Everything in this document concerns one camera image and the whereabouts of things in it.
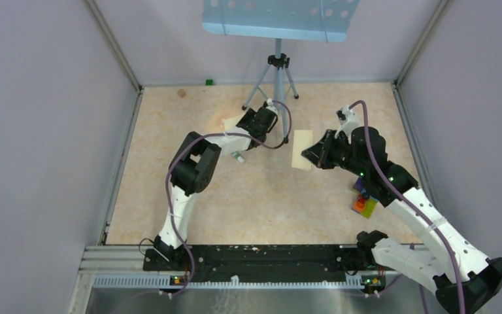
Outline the colourful toy block stack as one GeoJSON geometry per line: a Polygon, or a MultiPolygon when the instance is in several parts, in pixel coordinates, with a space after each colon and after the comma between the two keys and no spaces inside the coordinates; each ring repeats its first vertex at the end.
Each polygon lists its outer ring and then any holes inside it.
{"type": "Polygon", "coordinates": [[[366,219],[370,219],[378,200],[367,193],[360,178],[356,180],[352,187],[358,196],[352,206],[352,210],[366,219]]]}

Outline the cream letter paper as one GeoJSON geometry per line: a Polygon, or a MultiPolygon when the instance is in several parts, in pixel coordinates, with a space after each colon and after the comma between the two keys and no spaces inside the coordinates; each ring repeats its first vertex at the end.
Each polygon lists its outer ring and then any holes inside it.
{"type": "Polygon", "coordinates": [[[312,130],[295,130],[293,133],[292,167],[295,169],[310,171],[311,163],[302,156],[302,152],[313,144],[312,130]]]}

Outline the blue music stand tray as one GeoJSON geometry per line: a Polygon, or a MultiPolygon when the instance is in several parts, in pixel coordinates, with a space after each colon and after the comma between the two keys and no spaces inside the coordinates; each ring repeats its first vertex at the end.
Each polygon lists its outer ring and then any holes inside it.
{"type": "Polygon", "coordinates": [[[202,26],[209,33],[297,41],[346,40],[358,0],[208,0],[202,26]]]}

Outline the grey tripod stand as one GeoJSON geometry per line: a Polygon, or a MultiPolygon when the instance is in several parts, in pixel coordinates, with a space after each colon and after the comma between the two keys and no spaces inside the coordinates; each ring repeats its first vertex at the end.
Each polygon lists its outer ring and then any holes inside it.
{"type": "Polygon", "coordinates": [[[294,99],[299,99],[299,93],[290,72],[289,64],[290,57],[282,52],[282,39],[275,38],[274,54],[267,57],[267,63],[263,68],[262,74],[255,82],[253,88],[249,93],[249,96],[242,105],[241,109],[243,111],[247,110],[256,92],[259,92],[265,98],[265,100],[269,98],[261,88],[261,84],[270,69],[272,69],[274,73],[273,100],[275,100],[276,103],[285,103],[286,98],[290,92],[293,94],[294,99]]]}

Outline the green white glue stick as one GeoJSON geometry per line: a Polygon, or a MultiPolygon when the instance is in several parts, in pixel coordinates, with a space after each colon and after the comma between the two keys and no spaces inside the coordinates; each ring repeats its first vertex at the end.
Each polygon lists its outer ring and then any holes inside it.
{"type": "Polygon", "coordinates": [[[240,164],[245,163],[245,158],[239,152],[232,152],[231,155],[236,159],[240,164]]]}

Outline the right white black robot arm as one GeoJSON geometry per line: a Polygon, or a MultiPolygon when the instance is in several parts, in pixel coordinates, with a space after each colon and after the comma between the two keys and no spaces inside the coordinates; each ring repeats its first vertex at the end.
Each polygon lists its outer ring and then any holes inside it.
{"type": "Polygon", "coordinates": [[[428,200],[418,181],[388,159],[377,129],[346,134],[327,130],[302,156],[320,169],[341,168],[358,176],[366,193],[405,223],[424,244],[415,251],[379,232],[357,236],[357,260],[373,270],[391,268],[435,295],[449,313],[476,313],[502,287],[502,258],[473,246],[428,200]]]}

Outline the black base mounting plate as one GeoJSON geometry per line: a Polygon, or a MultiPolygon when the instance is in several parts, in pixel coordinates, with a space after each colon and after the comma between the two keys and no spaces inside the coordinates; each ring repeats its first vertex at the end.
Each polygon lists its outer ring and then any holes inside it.
{"type": "Polygon", "coordinates": [[[372,268],[348,245],[192,245],[164,259],[147,249],[144,271],[194,274],[194,283],[219,283],[237,276],[243,283],[345,282],[372,268]]]}

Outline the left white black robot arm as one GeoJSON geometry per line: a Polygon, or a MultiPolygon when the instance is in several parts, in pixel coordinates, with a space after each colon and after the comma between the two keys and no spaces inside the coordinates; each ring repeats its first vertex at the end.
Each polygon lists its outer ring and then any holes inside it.
{"type": "Polygon", "coordinates": [[[187,229],[197,197],[212,181],[222,156],[246,151],[262,145],[278,120],[273,105],[249,109],[236,126],[222,133],[187,134],[166,176],[168,214],[154,240],[159,263],[167,270],[176,270],[183,263],[179,249],[187,240],[187,229]]]}

